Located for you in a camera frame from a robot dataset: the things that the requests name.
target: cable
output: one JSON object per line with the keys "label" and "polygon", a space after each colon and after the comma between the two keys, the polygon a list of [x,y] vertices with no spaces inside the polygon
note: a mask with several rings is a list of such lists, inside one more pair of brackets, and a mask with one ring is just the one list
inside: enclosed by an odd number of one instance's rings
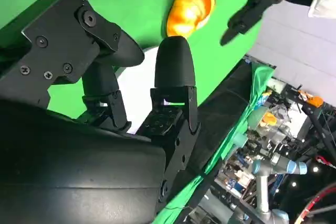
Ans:
{"label": "cable", "polygon": [[302,223],[303,220],[304,220],[304,218],[306,217],[306,215],[309,213],[309,211],[311,210],[311,208],[317,202],[319,202],[321,199],[323,199],[328,194],[334,193],[335,191],[336,191],[336,182],[331,183],[330,185],[328,185],[325,188],[323,188],[322,190],[320,190],[317,194],[315,194],[315,196],[313,197],[313,199],[311,201],[309,201],[308,204],[306,204],[305,208],[303,209],[303,211],[301,212],[301,214],[299,215],[299,217],[296,219],[295,224]]}

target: black plastic cover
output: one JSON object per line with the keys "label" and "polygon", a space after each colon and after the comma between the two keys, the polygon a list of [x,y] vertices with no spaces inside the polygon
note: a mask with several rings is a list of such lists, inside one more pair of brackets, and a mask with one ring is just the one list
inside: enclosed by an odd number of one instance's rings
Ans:
{"label": "black plastic cover", "polygon": [[2,224],[153,220],[161,148],[24,104],[0,101],[0,114]]}
{"label": "black plastic cover", "polygon": [[193,57],[182,36],[164,39],[158,49],[155,65],[155,87],[195,86]]}

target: black bracket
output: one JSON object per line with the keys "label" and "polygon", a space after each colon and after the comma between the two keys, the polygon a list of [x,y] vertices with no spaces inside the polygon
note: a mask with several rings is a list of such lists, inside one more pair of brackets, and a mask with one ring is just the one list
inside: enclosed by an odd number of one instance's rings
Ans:
{"label": "black bracket", "polygon": [[149,137],[153,144],[166,152],[166,168],[158,205],[158,210],[161,210],[177,173],[186,169],[201,124],[197,119],[196,87],[151,89],[151,97],[153,109],[137,134]]}

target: white surface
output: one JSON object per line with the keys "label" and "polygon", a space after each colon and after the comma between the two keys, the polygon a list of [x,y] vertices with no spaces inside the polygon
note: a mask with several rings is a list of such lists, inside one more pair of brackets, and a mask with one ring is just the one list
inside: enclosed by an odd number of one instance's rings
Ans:
{"label": "white surface", "polygon": [[140,65],[126,68],[118,77],[127,119],[132,122],[128,133],[134,134],[152,110],[150,89],[154,88],[157,50],[147,50]]}
{"label": "white surface", "polygon": [[336,20],[309,18],[308,6],[269,8],[249,55],[277,66],[275,77],[336,106]]}

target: robotic arm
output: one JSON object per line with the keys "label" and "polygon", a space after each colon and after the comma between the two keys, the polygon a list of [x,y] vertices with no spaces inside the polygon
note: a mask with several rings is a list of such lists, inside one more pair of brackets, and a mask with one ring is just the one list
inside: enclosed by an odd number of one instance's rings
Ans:
{"label": "robotic arm", "polygon": [[254,209],[243,201],[236,200],[238,209],[230,218],[228,224],[244,223],[246,213],[255,223],[260,224],[288,224],[287,213],[274,209],[269,210],[268,203],[268,176],[271,174],[300,174],[307,173],[307,166],[303,162],[294,162],[278,153],[274,153],[270,161],[255,160],[252,164],[252,173],[257,183],[257,208]]}
{"label": "robotic arm", "polygon": [[[0,56],[2,223],[151,222],[200,132],[187,41],[161,43],[136,135],[112,66],[138,65],[143,51],[87,0],[38,0],[0,30]],[[46,110],[52,84],[81,77],[86,112]]]}
{"label": "robotic arm", "polygon": [[247,33],[255,24],[257,24],[264,11],[282,0],[248,0],[246,5],[235,13],[228,22],[228,29],[222,36],[221,45],[229,43],[238,34]]}

